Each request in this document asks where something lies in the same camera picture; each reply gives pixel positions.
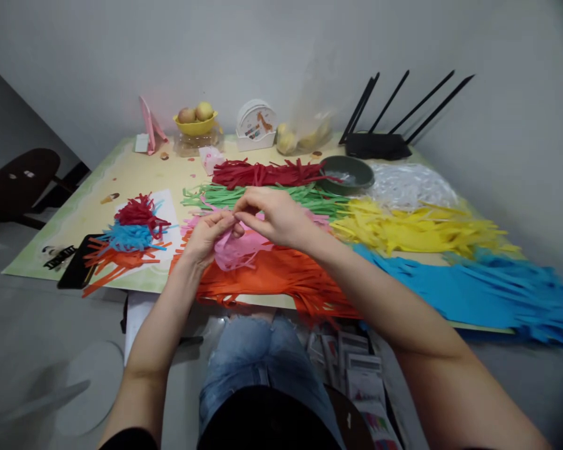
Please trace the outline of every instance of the jeans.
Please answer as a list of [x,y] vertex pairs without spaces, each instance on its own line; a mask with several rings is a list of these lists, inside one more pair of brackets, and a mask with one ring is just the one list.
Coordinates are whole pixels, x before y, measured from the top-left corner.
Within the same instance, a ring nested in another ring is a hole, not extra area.
[[200,392],[200,436],[217,409],[246,386],[270,386],[300,401],[345,448],[330,398],[313,370],[293,325],[283,316],[273,323],[237,316],[223,330],[208,363]]

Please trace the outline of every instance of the sticker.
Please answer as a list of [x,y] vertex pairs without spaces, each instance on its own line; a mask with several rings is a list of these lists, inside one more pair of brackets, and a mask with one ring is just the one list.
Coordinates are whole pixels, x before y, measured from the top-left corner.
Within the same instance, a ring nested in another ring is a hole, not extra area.
[[119,197],[119,193],[115,192],[114,194],[110,194],[108,197],[104,197],[102,200],[100,200],[100,204],[110,203],[111,201],[115,200],[118,197]]

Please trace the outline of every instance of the black shirt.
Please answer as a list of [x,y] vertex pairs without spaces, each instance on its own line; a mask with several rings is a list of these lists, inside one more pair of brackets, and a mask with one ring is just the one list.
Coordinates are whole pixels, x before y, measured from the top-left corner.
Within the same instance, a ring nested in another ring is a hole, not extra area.
[[[321,419],[301,402],[268,386],[234,392],[217,410],[198,441],[198,449],[339,449]],[[128,428],[101,450],[156,450],[154,438],[141,428]]]

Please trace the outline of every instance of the red paper strip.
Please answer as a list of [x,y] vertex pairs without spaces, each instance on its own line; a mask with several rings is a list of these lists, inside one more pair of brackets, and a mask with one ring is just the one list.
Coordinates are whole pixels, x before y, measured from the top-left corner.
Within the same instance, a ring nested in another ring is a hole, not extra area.
[[320,179],[332,179],[340,181],[337,178],[321,175],[321,164],[303,165],[298,158],[296,164],[289,160],[285,160],[286,165],[279,166],[271,163],[269,166],[256,163],[254,165],[244,161],[225,161],[223,164],[215,166],[213,172],[213,183],[227,186],[229,190],[237,186],[274,186],[281,184],[282,186],[302,186],[312,183]]
[[150,234],[154,239],[163,237],[163,227],[171,225],[169,222],[156,217],[152,211],[155,207],[155,201],[150,198],[150,194],[140,194],[134,199],[128,199],[125,205],[117,214],[115,220],[121,225],[147,225]]

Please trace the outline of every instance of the black router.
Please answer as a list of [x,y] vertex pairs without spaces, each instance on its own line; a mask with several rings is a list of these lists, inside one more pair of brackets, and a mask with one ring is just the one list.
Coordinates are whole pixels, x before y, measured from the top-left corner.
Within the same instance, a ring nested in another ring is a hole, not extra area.
[[369,83],[365,87],[365,91],[361,95],[360,100],[358,101],[357,108],[353,112],[342,137],[340,138],[339,144],[346,145],[346,155],[353,156],[355,158],[360,159],[370,159],[370,158],[377,158],[377,159],[386,159],[388,161],[396,161],[397,159],[407,158],[411,156],[411,150],[408,149],[408,145],[415,139],[415,137],[434,119],[438,113],[443,110],[443,108],[459,93],[461,89],[465,87],[469,81],[474,77],[471,75],[465,78],[459,85],[444,99],[442,103],[433,111],[430,116],[424,120],[424,122],[415,130],[411,136],[404,140],[401,134],[394,134],[394,132],[404,123],[406,122],[409,117],[413,115],[415,111],[417,111],[425,102],[427,102],[437,91],[440,89],[454,74],[455,71],[450,72],[448,75],[444,77],[442,81],[435,86],[432,91],[427,94],[409,113],[400,121],[394,128],[390,130],[388,134],[375,134],[373,133],[375,127],[380,122],[381,118],[383,117],[384,113],[394,100],[394,97],[402,87],[403,83],[407,79],[409,75],[409,71],[405,72],[402,79],[398,83],[396,89],[390,96],[390,99],[383,107],[382,112],[378,116],[377,120],[374,122],[373,126],[367,133],[355,133],[355,127],[357,126],[357,122],[361,116],[361,113],[365,109],[365,105],[371,96],[371,93],[375,87],[375,83],[380,76],[378,72],[375,78],[370,78]]

